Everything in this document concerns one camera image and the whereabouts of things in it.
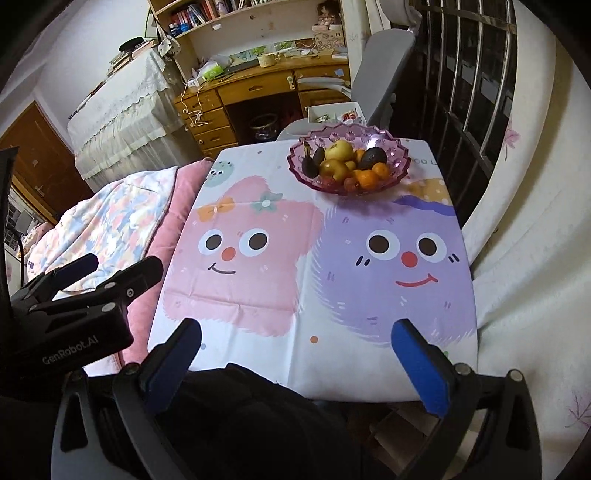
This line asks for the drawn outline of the dark overripe banana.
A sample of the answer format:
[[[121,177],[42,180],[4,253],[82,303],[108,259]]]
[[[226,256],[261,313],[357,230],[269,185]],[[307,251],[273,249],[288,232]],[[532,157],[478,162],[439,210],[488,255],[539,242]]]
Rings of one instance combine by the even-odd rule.
[[[304,142],[304,157],[301,160],[301,171],[304,176],[310,179],[315,179],[320,175],[320,166],[325,160],[325,149],[318,147],[311,148],[310,143]]]

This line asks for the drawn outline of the red apple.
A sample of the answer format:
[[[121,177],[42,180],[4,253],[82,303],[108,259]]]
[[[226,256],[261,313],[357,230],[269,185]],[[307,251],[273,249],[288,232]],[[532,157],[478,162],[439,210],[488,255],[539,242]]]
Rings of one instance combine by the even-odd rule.
[[[346,178],[349,178],[349,174],[351,173],[351,170],[349,170],[344,162],[335,159],[325,159],[318,169],[322,177],[332,178],[339,184],[342,184]]]

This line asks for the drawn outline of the small dark red fruit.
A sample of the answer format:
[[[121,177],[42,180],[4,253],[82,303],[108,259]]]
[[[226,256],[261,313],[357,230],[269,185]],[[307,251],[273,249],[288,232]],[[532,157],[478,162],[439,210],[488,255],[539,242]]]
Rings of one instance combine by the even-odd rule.
[[[346,178],[344,183],[342,183],[342,186],[344,187],[346,192],[349,193],[358,192],[360,189],[360,184],[358,180],[354,177]]]

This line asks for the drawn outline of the large orange mandarin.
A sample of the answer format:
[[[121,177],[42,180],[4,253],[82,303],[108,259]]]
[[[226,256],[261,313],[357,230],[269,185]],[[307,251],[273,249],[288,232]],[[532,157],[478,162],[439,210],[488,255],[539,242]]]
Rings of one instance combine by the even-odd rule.
[[[376,191],[381,186],[382,179],[373,170],[355,170],[353,173],[363,191]]]

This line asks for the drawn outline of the yellow pear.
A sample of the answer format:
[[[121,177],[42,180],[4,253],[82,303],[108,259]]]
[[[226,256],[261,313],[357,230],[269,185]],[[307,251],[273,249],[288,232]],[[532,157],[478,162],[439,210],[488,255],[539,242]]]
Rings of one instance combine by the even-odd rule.
[[[339,139],[325,149],[325,160],[348,162],[353,159],[355,150],[353,145],[344,139]]]

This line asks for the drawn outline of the orange mandarin with leaf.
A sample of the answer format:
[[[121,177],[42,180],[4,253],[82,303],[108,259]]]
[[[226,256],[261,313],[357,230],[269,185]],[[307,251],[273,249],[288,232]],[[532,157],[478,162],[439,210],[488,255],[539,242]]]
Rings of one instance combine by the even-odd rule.
[[[391,168],[385,162],[377,162],[373,165],[372,171],[376,174],[382,181],[387,181],[391,178]]]

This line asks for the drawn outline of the dark green avocado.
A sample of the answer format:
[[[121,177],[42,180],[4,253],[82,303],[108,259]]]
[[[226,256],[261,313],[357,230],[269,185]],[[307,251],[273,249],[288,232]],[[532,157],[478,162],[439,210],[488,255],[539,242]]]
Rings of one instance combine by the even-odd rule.
[[[363,151],[361,159],[358,161],[360,170],[372,170],[377,163],[387,163],[388,157],[381,147],[372,147]]]

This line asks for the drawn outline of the floral blanket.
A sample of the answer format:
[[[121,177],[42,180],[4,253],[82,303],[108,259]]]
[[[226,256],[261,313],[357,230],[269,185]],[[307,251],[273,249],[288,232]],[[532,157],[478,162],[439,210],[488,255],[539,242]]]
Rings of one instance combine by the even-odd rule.
[[[97,269],[58,290],[59,296],[85,293],[141,260],[169,208],[177,169],[143,171],[113,181],[67,210],[31,249],[27,277],[33,279],[85,254]]]

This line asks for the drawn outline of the pink quilt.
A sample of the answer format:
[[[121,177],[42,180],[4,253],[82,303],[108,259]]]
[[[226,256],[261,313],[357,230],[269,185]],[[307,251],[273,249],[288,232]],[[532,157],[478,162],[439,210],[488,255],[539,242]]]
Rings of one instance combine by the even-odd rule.
[[[157,257],[161,261],[162,277],[166,275],[190,209],[212,165],[211,158],[204,158],[177,170],[169,206],[147,250],[148,256]],[[148,338],[162,284],[163,280],[160,280],[128,307],[127,319],[134,341],[130,347],[118,353],[120,366],[141,363],[147,356]]]

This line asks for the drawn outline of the white curtain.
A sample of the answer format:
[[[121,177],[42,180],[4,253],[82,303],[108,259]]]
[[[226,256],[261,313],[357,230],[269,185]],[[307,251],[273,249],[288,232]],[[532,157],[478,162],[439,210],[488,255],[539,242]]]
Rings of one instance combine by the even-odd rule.
[[[590,89],[551,30],[514,5],[517,74],[501,152],[464,226],[478,367],[521,370],[542,475],[556,478],[590,427]]]

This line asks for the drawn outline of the wooden desk with drawers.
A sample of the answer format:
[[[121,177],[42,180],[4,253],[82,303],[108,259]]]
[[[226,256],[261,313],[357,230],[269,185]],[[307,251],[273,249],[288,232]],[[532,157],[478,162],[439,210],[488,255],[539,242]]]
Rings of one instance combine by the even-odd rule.
[[[186,89],[174,107],[202,154],[215,158],[226,148],[259,141],[256,127],[270,128],[276,139],[284,127],[307,117],[308,107],[346,100],[332,90],[298,85],[304,77],[336,77],[349,84],[349,62],[311,55],[254,66]]]

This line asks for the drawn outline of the wooden bookshelf hutch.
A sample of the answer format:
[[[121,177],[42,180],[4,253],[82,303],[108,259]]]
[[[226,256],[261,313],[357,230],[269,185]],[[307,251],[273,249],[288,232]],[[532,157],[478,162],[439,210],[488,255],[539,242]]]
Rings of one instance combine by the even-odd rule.
[[[215,55],[311,38],[318,21],[317,1],[150,1],[148,6],[160,32],[177,25],[180,50],[174,62],[184,80]]]

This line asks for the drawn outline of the pink glass fruit plate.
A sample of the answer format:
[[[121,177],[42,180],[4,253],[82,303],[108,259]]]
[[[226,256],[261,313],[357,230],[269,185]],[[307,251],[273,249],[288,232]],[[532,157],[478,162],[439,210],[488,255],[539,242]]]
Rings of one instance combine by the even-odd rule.
[[[341,196],[378,193],[407,176],[411,159],[401,140],[374,126],[338,124],[301,136],[288,169],[312,190]]]

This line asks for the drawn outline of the metal window grille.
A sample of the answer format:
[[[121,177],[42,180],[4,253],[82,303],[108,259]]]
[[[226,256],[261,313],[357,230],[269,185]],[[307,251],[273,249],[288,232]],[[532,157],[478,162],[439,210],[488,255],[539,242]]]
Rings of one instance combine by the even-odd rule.
[[[423,89],[420,136],[444,175],[461,223],[492,178],[516,84],[517,25],[508,0],[417,1]]]

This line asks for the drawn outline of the grey office chair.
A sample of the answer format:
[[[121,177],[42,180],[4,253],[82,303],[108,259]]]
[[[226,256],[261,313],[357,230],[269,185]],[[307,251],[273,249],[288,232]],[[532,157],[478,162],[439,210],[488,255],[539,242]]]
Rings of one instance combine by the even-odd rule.
[[[390,29],[377,32],[367,42],[361,66],[349,86],[336,77],[304,77],[297,84],[332,90],[346,96],[346,102],[360,105],[366,118],[365,125],[384,129],[392,114],[394,88],[410,58],[415,41],[416,35],[409,30]],[[310,123],[307,117],[287,125],[280,132],[279,138],[295,139],[321,130],[325,125],[337,124],[339,123]]]

